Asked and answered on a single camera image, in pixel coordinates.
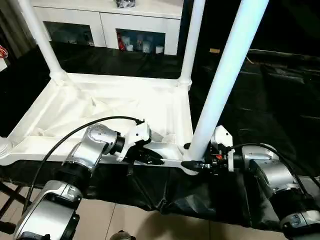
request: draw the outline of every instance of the white vertical pipe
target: white vertical pipe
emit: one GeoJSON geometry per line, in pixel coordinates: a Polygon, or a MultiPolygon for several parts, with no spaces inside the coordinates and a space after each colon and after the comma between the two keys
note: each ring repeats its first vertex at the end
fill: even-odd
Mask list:
{"type": "Polygon", "coordinates": [[[181,76],[178,81],[182,84],[191,83],[191,73],[194,66],[195,55],[202,17],[204,14],[206,0],[194,0],[188,37],[184,52],[181,76]]]}
{"type": "Polygon", "coordinates": [[[42,23],[39,21],[34,8],[32,7],[30,0],[18,0],[22,10],[22,15],[30,29],[30,32],[36,40],[42,55],[50,69],[50,75],[64,73],[61,68],[58,59],[52,49],[45,32],[42,28],[42,23]]]}
{"type": "Polygon", "coordinates": [[[269,0],[242,0],[184,160],[201,160],[269,0]]]}

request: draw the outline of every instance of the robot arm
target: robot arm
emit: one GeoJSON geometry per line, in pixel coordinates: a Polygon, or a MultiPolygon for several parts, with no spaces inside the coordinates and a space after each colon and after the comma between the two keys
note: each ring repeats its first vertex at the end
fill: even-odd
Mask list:
{"type": "Polygon", "coordinates": [[[103,154],[123,160],[137,142],[147,143],[151,132],[146,123],[124,137],[102,124],[94,124],[62,163],[55,180],[48,181],[18,222],[15,240],[71,240],[79,222],[76,210],[82,193],[103,154]]]}
{"type": "Polygon", "coordinates": [[[182,166],[192,171],[207,169],[215,175],[233,172],[234,168],[250,171],[269,199],[279,218],[280,228],[288,239],[320,239],[320,208],[315,199],[302,190],[279,157],[256,145],[243,146],[241,154],[236,154],[234,149],[228,148],[232,145],[230,133],[223,126],[218,126],[205,161],[186,161],[182,166]]]}

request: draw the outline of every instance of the wire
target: wire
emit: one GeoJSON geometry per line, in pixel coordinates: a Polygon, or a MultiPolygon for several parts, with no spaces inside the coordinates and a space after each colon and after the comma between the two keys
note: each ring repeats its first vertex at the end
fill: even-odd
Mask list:
{"type": "Polygon", "coordinates": [[[300,188],[302,189],[302,191],[305,194],[308,194],[308,191],[306,190],[305,186],[303,185],[303,183],[301,182],[300,178],[297,176],[297,174],[294,172],[294,170],[292,169],[292,167],[289,165],[289,162],[295,164],[296,166],[298,166],[305,174],[307,177],[309,177],[314,183],[315,185],[317,185],[317,187],[320,189],[320,182],[318,182],[315,177],[312,176],[312,174],[304,167],[302,166],[300,163],[295,162],[293,160],[290,160],[288,158],[286,158],[284,155],[282,155],[280,152],[278,152],[277,150],[273,149],[272,147],[263,144],[263,143],[243,143],[243,144],[239,144],[239,145],[234,145],[231,147],[228,147],[229,150],[231,149],[238,149],[244,146],[259,146],[265,149],[268,149],[269,151],[273,152],[274,154],[276,154],[283,162],[283,164],[288,168],[289,172],[293,175],[293,177],[295,178],[295,180],[297,181],[297,183],[300,185],[300,188]]]}
{"type": "Polygon", "coordinates": [[[31,198],[31,194],[35,188],[35,184],[36,184],[36,181],[37,181],[37,178],[38,178],[38,175],[42,169],[42,167],[44,166],[45,162],[47,161],[47,159],[51,156],[51,154],[64,142],[66,141],[69,137],[71,137],[73,134],[75,134],[76,132],[92,125],[92,124],[96,124],[96,123],[99,123],[99,122],[102,122],[102,121],[106,121],[106,120],[112,120],[112,119],[127,119],[127,120],[132,120],[132,121],[135,121],[135,123],[138,125],[138,124],[141,124],[143,123],[143,121],[137,119],[137,118],[134,118],[134,117],[130,117],[130,116],[107,116],[107,117],[103,117],[103,118],[99,118],[97,120],[94,120],[94,121],[91,121],[91,122],[88,122],[78,128],[76,128],[75,130],[71,131],[69,134],[67,134],[65,137],[63,137],[57,144],[55,144],[53,146],[53,148],[51,148],[51,150],[44,156],[44,158],[42,159],[41,161],[41,164],[39,166],[39,168],[37,169],[35,175],[34,175],[34,178],[32,180],[32,184],[31,184],[31,187],[29,188],[29,191],[28,191],[28,194],[25,198],[25,203],[23,205],[23,211],[22,211],[22,214],[27,210],[28,208],[28,205],[29,205],[29,201],[30,201],[30,198],[31,198]]]}

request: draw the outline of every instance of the black fabric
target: black fabric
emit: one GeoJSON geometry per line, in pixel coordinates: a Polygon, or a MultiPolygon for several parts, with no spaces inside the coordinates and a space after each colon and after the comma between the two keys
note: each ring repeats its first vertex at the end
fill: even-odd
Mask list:
{"type": "MultiPolygon", "coordinates": [[[[182,59],[176,56],[63,43],[55,43],[53,48],[61,66],[71,73],[176,79],[181,71],[182,59]]],[[[300,64],[294,60],[293,64],[292,61],[292,58],[280,59],[281,64],[277,67],[247,62],[219,123],[232,134],[235,144],[270,144],[304,164],[317,176],[320,174],[320,154],[317,151],[320,143],[320,76],[317,71],[306,67],[307,62],[300,64]]],[[[212,55],[198,57],[195,62],[189,92],[194,128],[218,62],[219,56],[212,55]]],[[[49,69],[39,49],[0,72],[0,100],[5,103],[1,110],[6,113],[1,118],[1,136],[12,131],[49,79],[49,69]]],[[[36,186],[41,188],[46,181],[53,179],[59,166],[58,162],[47,162],[36,186]]],[[[3,166],[0,168],[1,180],[29,186],[38,167],[38,161],[25,160],[3,166]]],[[[147,211],[158,210],[163,214],[178,213],[279,230],[270,203],[261,195],[255,179],[247,173],[189,176],[175,168],[135,166],[133,174],[127,175],[127,165],[101,164],[84,197],[138,206],[147,211]]]]}

